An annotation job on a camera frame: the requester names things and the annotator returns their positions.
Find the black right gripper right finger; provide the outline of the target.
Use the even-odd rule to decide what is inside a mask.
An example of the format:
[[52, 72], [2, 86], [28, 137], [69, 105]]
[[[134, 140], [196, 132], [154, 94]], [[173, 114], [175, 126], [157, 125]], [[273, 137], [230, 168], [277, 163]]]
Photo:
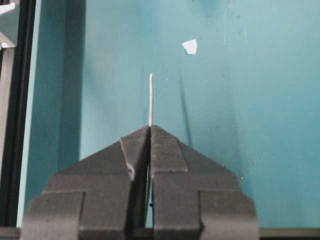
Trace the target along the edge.
[[150, 128], [153, 228], [258, 229], [237, 176], [159, 126]]

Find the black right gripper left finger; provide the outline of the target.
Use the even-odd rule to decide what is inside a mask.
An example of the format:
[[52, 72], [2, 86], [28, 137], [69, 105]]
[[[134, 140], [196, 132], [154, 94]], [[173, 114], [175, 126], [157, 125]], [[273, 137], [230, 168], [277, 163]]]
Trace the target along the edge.
[[146, 223], [149, 127], [56, 172], [24, 214], [22, 240], [124, 240]]

